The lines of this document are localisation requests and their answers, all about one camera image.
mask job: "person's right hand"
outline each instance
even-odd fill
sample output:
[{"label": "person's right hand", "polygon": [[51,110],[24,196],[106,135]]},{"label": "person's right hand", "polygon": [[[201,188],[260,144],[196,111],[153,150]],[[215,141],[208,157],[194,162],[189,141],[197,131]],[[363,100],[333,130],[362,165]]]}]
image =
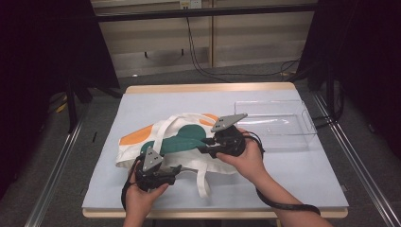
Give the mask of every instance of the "person's right hand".
[{"label": "person's right hand", "polygon": [[[242,129],[239,131],[243,132],[244,135],[249,135]],[[243,177],[255,183],[257,179],[264,178],[266,175],[269,176],[269,174],[263,164],[262,153],[257,143],[252,139],[245,139],[245,141],[247,144],[245,150],[238,157],[220,152],[217,153],[217,157],[222,162],[234,166]]]}]

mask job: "orange pattern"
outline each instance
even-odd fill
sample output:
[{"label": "orange pattern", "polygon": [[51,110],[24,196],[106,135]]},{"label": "orange pattern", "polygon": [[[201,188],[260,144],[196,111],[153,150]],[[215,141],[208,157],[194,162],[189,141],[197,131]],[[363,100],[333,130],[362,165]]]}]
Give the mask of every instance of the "orange pattern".
[{"label": "orange pattern", "polygon": [[149,138],[153,125],[149,125],[139,131],[135,131],[121,138],[120,145],[139,144]]},{"label": "orange pattern", "polygon": [[[218,120],[218,117],[216,115],[213,115],[213,114],[210,114],[210,113],[203,113],[202,115],[210,117],[210,118],[214,119],[215,121]],[[202,120],[202,119],[200,119],[200,123],[202,125],[206,125],[206,126],[214,126],[215,125],[214,123],[210,123],[209,121]]]}]

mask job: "wooden panel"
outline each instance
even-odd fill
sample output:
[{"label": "wooden panel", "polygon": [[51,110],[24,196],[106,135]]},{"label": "wooden panel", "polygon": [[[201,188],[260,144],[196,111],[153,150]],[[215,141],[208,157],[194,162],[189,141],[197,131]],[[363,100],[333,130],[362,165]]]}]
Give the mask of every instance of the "wooden panel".
[{"label": "wooden panel", "polygon": [[295,86],[289,82],[141,85],[129,87],[126,94],[263,90],[295,90]]}]

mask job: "hand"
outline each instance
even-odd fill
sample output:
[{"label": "hand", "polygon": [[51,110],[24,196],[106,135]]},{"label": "hand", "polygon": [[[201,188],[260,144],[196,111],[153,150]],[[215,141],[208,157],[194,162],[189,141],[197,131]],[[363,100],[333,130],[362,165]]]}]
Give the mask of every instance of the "hand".
[{"label": "hand", "polygon": [[[249,135],[242,129],[238,130],[243,132],[244,135]],[[234,166],[243,177],[255,183],[258,178],[264,177],[263,175],[269,176],[269,174],[263,164],[262,153],[257,143],[252,139],[245,139],[245,142],[245,150],[238,157],[220,152],[217,153],[217,157],[222,162]]]},{"label": "hand", "polygon": [[[133,173],[130,183],[135,183],[135,181],[135,173]],[[150,212],[152,204],[167,188],[168,183],[165,183],[151,192],[146,192],[141,190],[136,183],[130,186],[126,196],[126,219],[124,221],[124,226],[141,226],[145,217]]]}]

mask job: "transparent bin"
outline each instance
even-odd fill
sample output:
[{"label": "transparent bin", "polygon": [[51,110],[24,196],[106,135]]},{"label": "transparent bin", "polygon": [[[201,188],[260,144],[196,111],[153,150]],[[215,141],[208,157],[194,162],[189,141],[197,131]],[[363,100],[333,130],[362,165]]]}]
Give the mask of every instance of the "transparent bin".
[{"label": "transparent bin", "polygon": [[236,125],[256,133],[266,149],[307,148],[316,129],[302,100],[238,101],[235,113],[248,116]]}]

